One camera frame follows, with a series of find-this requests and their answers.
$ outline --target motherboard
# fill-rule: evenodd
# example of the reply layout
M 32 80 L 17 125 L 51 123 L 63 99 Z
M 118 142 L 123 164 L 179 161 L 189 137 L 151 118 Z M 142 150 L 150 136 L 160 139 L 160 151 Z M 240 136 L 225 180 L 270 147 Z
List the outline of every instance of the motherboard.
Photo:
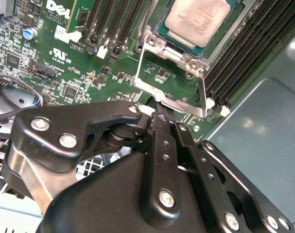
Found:
M 295 0 L 0 0 L 0 73 L 60 105 L 154 96 L 199 141 L 294 33 Z

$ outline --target black chip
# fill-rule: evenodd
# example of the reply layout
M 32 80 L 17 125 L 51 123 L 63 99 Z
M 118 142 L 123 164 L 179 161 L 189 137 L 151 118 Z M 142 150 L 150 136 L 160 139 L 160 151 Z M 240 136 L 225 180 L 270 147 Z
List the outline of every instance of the black chip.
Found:
M 159 70 L 159 75 L 160 76 L 163 76 L 165 73 L 166 73 L 166 71 L 164 69 L 160 69 Z
M 67 97 L 74 98 L 77 94 L 77 90 L 72 88 L 71 86 L 66 86 L 64 95 Z
M 33 27 L 35 25 L 35 18 L 33 16 L 24 16 L 23 25 Z
M 123 79 L 124 78 L 124 73 L 119 73 L 117 76 L 118 79 Z
M 97 78 L 97 81 L 99 83 L 105 83 L 105 81 L 106 81 L 106 75 L 105 74 L 99 74 L 99 76 Z
M 27 10 L 30 12 L 34 11 L 34 7 L 35 7 L 35 3 L 33 3 L 32 1 L 29 2 L 29 5 L 27 6 Z
M 36 4 L 34 6 L 34 14 L 37 15 L 37 16 L 39 16 L 40 13 L 41 13 L 41 5 Z
M 20 58 L 12 53 L 7 53 L 6 64 L 12 68 L 19 68 Z
M 77 26 L 84 26 L 87 18 L 88 18 L 88 13 L 87 12 L 82 12 L 80 14 L 80 18 L 79 18 L 79 21 L 77 23 Z
M 101 73 L 103 73 L 103 74 L 108 74 L 108 73 L 109 73 L 109 69 L 103 67 L 103 68 L 101 69 Z

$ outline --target gray metal panel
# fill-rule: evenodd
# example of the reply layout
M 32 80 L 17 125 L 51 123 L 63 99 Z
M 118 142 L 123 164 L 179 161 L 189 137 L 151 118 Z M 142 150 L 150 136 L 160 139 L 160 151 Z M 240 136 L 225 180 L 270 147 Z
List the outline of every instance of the gray metal panel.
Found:
M 206 138 L 295 225 L 295 38 Z

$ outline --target capacitor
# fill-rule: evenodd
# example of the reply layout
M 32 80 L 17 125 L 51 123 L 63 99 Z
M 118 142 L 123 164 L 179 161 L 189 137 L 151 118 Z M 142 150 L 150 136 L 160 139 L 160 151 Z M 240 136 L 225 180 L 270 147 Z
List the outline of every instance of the capacitor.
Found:
M 23 30 L 23 37 L 26 40 L 33 40 L 38 36 L 38 32 L 35 28 L 28 28 Z

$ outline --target metal screw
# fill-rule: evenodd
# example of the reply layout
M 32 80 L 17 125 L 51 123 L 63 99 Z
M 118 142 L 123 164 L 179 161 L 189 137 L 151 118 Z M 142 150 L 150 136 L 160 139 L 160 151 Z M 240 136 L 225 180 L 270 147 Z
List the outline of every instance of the metal screw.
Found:
M 129 110 L 133 113 L 138 113 L 137 109 L 134 106 L 130 106 Z
M 59 139 L 60 144 L 66 148 L 74 148 L 77 145 L 77 139 L 72 134 L 64 134 Z
M 183 131 L 186 131 L 186 127 L 184 125 L 180 125 L 180 129 L 183 130 Z
M 269 225 L 272 226 L 272 228 L 274 228 L 275 230 L 279 229 L 279 226 L 278 226 L 276 220 L 273 217 L 267 216 L 267 221 L 268 221 Z
M 208 142 L 206 142 L 206 147 L 207 147 L 209 150 L 214 150 L 213 146 L 212 146 L 210 143 L 208 143 Z
M 200 127 L 198 125 L 195 125 L 192 129 L 195 133 L 199 132 Z
M 279 222 L 282 224 L 282 226 L 284 226 L 285 229 L 290 230 L 290 226 L 283 218 L 279 218 Z
M 164 206 L 168 208 L 172 208 L 174 206 L 174 198 L 167 190 L 161 190 L 159 192 L 159 200 Z
M 161 119 L 162 121 L 166 121 L 166 117 L 163 114 L 158 115 L 159 119 Z
M 233 216 L 230 213 L 226 213 L 225 219 L 231 229 L 233 229 L 235 231 L 239 230 L 239 223 L 238 223 L 237 219 L 235 218 L 235 216 Z
M 31 127 L 34 130 L 46 131 L 46 130 L 48 130 L 50 128 L 50 124 L 45 119 L 35 119 L 35 120 L 32 120 Z

